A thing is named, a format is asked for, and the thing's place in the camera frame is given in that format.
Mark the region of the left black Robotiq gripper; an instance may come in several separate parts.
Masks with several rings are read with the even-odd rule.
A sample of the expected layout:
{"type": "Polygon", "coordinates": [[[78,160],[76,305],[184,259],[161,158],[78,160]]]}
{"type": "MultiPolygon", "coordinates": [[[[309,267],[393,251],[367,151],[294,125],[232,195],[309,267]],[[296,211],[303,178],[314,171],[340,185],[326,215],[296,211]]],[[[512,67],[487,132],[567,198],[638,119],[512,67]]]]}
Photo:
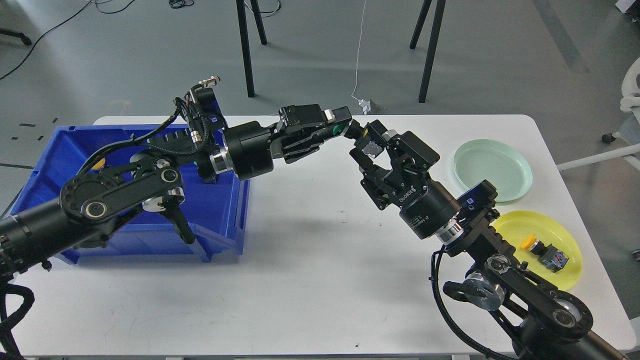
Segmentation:
{"type": "Polygon", "coordinates": [[[340,135],[352,121],[347,106],[322,110],[318,104],[288,105],[278,111],[279,121],[267,127],[249,121],[222,132],[235,175],[242,181],[274,170],[274,159],[286,164],[320,150],[325,138],[340,135]]]}

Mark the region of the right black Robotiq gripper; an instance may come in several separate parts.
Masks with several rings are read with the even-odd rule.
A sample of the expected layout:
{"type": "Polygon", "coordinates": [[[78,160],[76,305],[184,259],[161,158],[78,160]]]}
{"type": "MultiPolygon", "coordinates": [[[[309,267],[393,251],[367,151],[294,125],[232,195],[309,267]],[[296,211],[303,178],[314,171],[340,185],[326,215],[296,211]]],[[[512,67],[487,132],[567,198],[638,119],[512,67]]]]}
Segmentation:
{"type": "Polygon", "coordinates": [[[352,148],[349,154],[363,175],[361,186],[380,210],[390,204],[399,207],[398,215],[419,239],[431,237],[461,210],[457,199],[429,173],[440,155],[411,131],[393,133],[379,120],[369,124],[382,134],[391,169],[352,148]]]}

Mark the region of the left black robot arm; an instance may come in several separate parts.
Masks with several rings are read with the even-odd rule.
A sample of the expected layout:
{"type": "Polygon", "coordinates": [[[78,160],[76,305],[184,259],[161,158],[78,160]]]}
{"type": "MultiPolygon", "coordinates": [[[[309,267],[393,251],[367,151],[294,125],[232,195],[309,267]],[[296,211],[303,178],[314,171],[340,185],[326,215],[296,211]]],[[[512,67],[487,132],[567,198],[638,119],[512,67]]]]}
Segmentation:
{"type": "Polygon", "coordinates": [[[232,171],[247,180],[274,169],[274,159],[293,163],[334,137],[358,137],[361,126],[347,107],[288,105],[279,121],[229,126],[213,87],[220,78],[197,82],[174,99],[174,113],[143,136],[105,145],[82,164],[57,198],[1,220],[1,358],[22,355],[13,328],[34,305],[34,292],[12,284],[35,265],[50,271],[50,258],[70,248],[105,246],[142,212],[155,212],[192,245],[195,235],[180,210],[185,201],[180,167],[194,163],[206,182],[232,171]]]}

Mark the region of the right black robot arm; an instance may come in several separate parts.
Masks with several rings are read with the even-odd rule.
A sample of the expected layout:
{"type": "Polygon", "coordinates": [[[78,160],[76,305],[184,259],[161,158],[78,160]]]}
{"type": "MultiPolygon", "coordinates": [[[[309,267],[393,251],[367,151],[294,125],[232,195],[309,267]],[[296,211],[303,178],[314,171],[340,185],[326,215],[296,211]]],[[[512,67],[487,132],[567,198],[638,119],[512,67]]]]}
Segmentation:
{"type": "Polygon", "coordinates": [[[351,120],[334,135],[354,140],[350,155],[361,186],[380,209],[396,205],[419,237],[435,236],[441,249],[430,260],[438,310],[457,337],[487,359],[506,356],[465,333],[442,296],[487,311],[510,338],[517,360],[624,360],[593,330],[594,317],[578,297],[558,289],[515,257],[515,248],[492,226],[499,218],[496,187],[483,180],[455,198],[429,173],[439,154],[413,132],[391,132],[378,120],[351,120]]]}

